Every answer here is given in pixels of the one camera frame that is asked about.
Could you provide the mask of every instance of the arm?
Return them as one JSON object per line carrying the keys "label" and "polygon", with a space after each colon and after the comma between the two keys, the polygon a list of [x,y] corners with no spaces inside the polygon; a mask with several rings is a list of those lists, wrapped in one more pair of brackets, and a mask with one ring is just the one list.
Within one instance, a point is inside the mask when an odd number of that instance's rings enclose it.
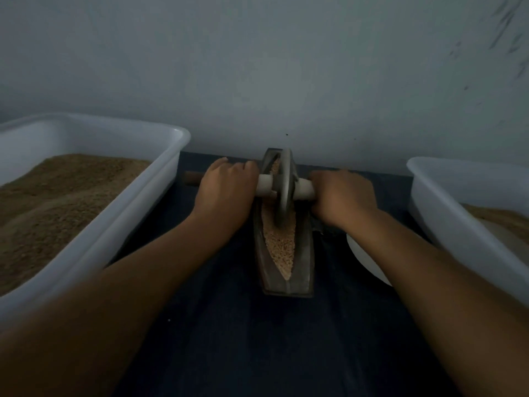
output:
{"label": "arm", "polygon": [[109,395],[180,284],[244,223],[259,169],[217,160],[179,226],[0,336],[0,395]]}
{"label": "arm", "polygon": [[529,391],[529,311],[377,209],[371,182],[312,174],[316,213],[380,266],[448,374],[470,396]]}

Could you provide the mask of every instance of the dark blue tablecloth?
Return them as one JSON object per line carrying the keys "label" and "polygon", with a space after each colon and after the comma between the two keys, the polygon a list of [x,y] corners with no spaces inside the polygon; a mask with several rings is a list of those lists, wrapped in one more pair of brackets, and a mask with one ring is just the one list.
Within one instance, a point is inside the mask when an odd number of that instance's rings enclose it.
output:
{"label": "dark blue tablecloth", "polygon": [[[179,172],[216,158],[182,153]],[[423,235],[406,209],[411,178],[362,174],[379,206]],[[195,194],[176,181],[120,256],[180,223]],[[315,228],[314,298],[262,293],[248,221],[175,293],[115,395],[458,395],[393,288],[364,269],[343,232]]]}

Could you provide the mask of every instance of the gray wall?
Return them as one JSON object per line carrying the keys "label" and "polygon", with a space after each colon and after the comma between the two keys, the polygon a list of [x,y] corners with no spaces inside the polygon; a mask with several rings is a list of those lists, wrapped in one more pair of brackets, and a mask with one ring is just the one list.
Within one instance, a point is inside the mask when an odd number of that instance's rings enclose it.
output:
{"label": "gray wall", "polygon": [[0,0],[0,31],[3,120],[166,122],[191,151],[390,173],[529,165],[529,0]]}

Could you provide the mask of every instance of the roller handle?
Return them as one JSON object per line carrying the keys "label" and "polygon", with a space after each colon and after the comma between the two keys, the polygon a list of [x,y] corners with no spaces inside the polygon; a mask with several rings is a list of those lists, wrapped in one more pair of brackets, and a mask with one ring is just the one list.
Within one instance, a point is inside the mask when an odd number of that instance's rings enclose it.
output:
{"label": "roller handle", "polygon": [[[200,186],[204,173],[198,171],[185,171],[183,173],[183,183],[192,187]],[[257,189],[255,190],[255,196],[264,197],[270,196],[272,192],[273,177],[270,174],[259,174],[259,181],[257,182]],[[314,200],[316,195],[314,193],[314,187],[312,182],[300,178],[296,182],[294,189],[293,200]]]}

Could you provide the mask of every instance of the plastic container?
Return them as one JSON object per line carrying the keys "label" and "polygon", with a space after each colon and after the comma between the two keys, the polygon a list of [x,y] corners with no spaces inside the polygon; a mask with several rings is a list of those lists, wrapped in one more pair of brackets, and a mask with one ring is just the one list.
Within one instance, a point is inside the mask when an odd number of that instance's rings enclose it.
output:
{"label": "plastic container", "polygon": [[186,129],[81,114],[44,114],[0,125],[0,185],[67,153],[152,161],[32,279],[0,297],[0,330],[101,270],[175,178]]}
{"label": "plastic container", "polygon": [[513,165],[415,157],[409,211],[432,241],[529,307],[529,267],[461,203],[529,217],[529,169]]}

